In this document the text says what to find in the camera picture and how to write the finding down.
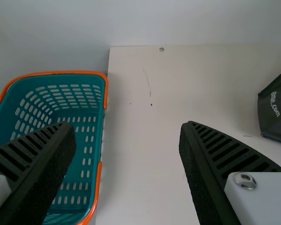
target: basket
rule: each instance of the basket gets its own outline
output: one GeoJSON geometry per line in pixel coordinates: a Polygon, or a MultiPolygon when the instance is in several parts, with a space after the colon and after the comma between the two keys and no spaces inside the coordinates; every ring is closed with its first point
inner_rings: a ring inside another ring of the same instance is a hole
{"type": "Polygon", "coordinates": [[[44,225],[86,225],[99,194],[108,81],[95,71],[51,71],[13,79],[0,95],[0,145],[52,123],[68,121],[76,153],[44,225]]]}

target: black fabric bag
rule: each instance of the black fabric bag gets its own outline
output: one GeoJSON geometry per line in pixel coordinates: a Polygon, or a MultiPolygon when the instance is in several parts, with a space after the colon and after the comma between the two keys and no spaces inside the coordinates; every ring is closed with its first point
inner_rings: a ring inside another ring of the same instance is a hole
{"type": "Polygon", "coordinates": [[[281,74],[258,94],[261,136],[281,142],[281,74]]]}

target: white wall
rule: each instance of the white wall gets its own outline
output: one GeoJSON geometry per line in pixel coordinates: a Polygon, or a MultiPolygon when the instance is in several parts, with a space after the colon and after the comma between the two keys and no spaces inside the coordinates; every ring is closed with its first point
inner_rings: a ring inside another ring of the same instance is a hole
{"type": "Polygon", "coordinates": [[[107,71],[115,45],[281,43],[281,0],[0,0],[25,72],[107,71]]]}
{"type": "Polygon", "coordinates": [[[0,31],[0,92],[9,80],[21,74],[21,63],[16,49],[0,31]]]}

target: basket hole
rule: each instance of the basket hole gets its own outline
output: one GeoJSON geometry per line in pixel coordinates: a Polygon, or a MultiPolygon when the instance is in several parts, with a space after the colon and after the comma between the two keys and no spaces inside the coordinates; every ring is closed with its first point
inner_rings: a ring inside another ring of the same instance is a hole
{"type": "Polygon", "coordinates": [[[26,116],[25,116],[24,120],[25,120],[25,121],[27,121],[27,120],[28,120],[28,118],[29,118],[29,114],[26,114],[26,116]]]}
{"type": "Polygon", "coordinates": [[[33,116],[31,116],[31,117],[30,117],[30,119],[29,119],[29,121],[28,121],[28,122],[31,124],[31,123],[32,123],[32,121],[33,121],[33,116]]]}
{"type": "Polygon", "coordinates": [[[24,109],[28,109],[28,107],[29,107],[29,103],[27,102],[24,106],[24,109]]]}
{"type": "Polygon", "coordinates": [[[17,108],[16,111],[15,111],[15,115],[19,115],[19,112],[20,112],[20,108],[17,108]]]}
{"type": "Polygon", "coordinates": [[[40,90],[43,90],[43,89],[45,89],[45,87],[36,88],[37,91],[40,91],[40,90]]]}
{"type": "Polygon", "coordinates": [[[67,203],[67,196],[64,198],[64,204],[67,203]]]}
{"type": "Polygon", "coordinates": [[[24,134],[27,134],[28,131],[29,131],[29,126],[27,125],[26,128],[25,128],[24,134]]]}
{"type": "Polygon", "coordinates": [[[23,106],[23,105],[24,105],[24,103],[25,103],[25,100],[24,100],[24,99],[22,99],[22,100],[21,100],[21,102],[20,102],[20,106],[23,106]]]}
{"type": "Polygon", "coordinates": [[[15,131],[12,132],[11,136],[10,136],[10,140],[12,141],[15,138],[15,131]]]}
{"type": "Polygon", "coordinates": [[[21,114],[20,114],[20,118],[22,119],[24,117],[24,115],[25,115],[25,112],[22,111],[21,114]]]}
{"type": "Polygon", "coordinates": [[[34,104],[36,105],[41,99],[38,98],[37,100],[34,101],[34,104]]]}
{"type": "Polygon", "coordinates": [[[33,101],[36,97],[37,97],[37,95],[32,96],[30,101],[33,101]]]}
{"type": "Polygon", "coordinates": [[[47,91],[47,90],[44,90],[44,91],[41,91],[39,94],[40,94],[40,95],[43,95],[43,94],[46,94],[46,93],[48,93],[48,91],[47,91]]]}

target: metal screw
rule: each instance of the metal screw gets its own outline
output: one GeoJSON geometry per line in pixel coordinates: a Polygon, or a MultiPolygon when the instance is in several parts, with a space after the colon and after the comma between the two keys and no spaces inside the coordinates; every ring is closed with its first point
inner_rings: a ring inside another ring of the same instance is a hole
{"type": "Polygon", "coordinates": [[[234,181],[238,186],[247,190],[253,190],[257,187],[255,179],[245,172],[235,173],[234,181]]]}

